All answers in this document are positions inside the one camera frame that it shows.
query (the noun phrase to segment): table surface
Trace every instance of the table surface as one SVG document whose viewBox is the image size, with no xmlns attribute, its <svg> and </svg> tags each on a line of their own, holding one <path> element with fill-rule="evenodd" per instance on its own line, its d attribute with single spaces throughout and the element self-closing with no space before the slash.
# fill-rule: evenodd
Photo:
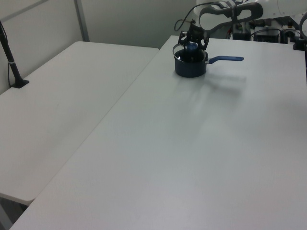
<svg viewBox="0 0 307 230">
<path fill-rule="evenodd" d="M 172 36 L 12 230 L 305 230 L 304 53 L 212 39 L 205 76 Z"/>
<path fill-rule="evenodd" d="M 30 204 L 158 49 L 77 42 L 0 96 L 0 196 Z"/>
</svg>

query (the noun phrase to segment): black cable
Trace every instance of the black cable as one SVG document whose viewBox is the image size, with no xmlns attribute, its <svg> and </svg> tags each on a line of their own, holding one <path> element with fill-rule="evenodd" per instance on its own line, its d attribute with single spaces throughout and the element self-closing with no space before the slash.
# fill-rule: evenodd
<svg viewBox="0 0 307 230">
<path fill-rule="evenodd" d="M 8 63 L 8 81 L 9 81 L 9 86 L 11 87 L 10 83 L 10 64 Z"/>
<path fill-rule="evenodd" d="M 194 7 L 188 12 L 188 14 L 186 15 L 186 17 L 185 17 L 183 20 L 182 20 L 182 19 L 179 19 L 179 20 L 175 23 L 174 30 L 175 30 L 175 31 L 179 31 L 179 30 L 180 30 L 180 28 L 183 26 L 183 23 L 186 21 L 188 15 L 192 12 L 192 10 L 193 10 L 194 8 L 199 7 L 199 6 L 204 6 L 204 5 L 210 5 L 210 4 L 213 4 L 213 3 L 215 3 L 215 2 L 207 2 L 207 3 L 202 3 L 202 4 L 198 4 L 198 5 L 194 6 Z M 182 21 L 182 24 L 180 25 L 180 27 L 179 27 L 178 29 L 176 29 L 176 25 L 177 25 L 177 23 L 180 22 L 180 21 Z"/>
<path fill-rule="evenodd" d="M 272 31 L 272 30 L 278 30 L 279 32 L 281 32 L 280 29 L 274 29 L 274 28 L 272 28 L 272 29 L 258 30 L 258 31 L 256 31 L 256 32 L 252 33 L 251 36 L 256 35 L 256 34 L 258 34 L 258 33 L 266 32 L 266 31 Z"/>
<path fill-rule="evenodd" d="M 8 37 L 7 37 L 6 32 L 5 32 L 5 29 L 4 29 L 3 25 L 2 25 L 2 23 L 0 23 L 0 24 L 1 24 L 2 31 L 4 32 L 4 35 L 5 35 L 5 39 L 8 40 Z"/>
</svg>

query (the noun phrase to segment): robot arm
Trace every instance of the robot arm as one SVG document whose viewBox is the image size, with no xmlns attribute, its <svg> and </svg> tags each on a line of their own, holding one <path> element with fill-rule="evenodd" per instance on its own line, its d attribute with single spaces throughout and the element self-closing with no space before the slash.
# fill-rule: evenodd
<svg viewBox="0 0 307 230">
<path fill-rule="evenodd" d="M 255 19 L 277 18 L 292 16 L 307 11 L 305 0 L 228 0 L 214 1 L 209 7 L 194 12 L 199 15 L 199 25 L 210 34 L 225 25 L 248 22 Z M 305 39 L 307 28 L 307 14 L 301 21 L 301 33 Z"/>
</svg>

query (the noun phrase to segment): pot handle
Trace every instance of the pot handle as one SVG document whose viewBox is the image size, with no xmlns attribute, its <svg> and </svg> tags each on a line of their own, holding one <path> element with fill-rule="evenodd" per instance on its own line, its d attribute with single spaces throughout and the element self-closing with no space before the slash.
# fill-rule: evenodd
<svg viewBox="0 0 307 230">
<path fill-rule="evenodd" d="M 233 57 L 233 56 L 217 56 L 217 57 L 213 57 L 208 59 L 208 61 L 206 61 L 207 64 L 213 64 L 216 61 L 243 61 L 244 57 Z"/>
</svg>

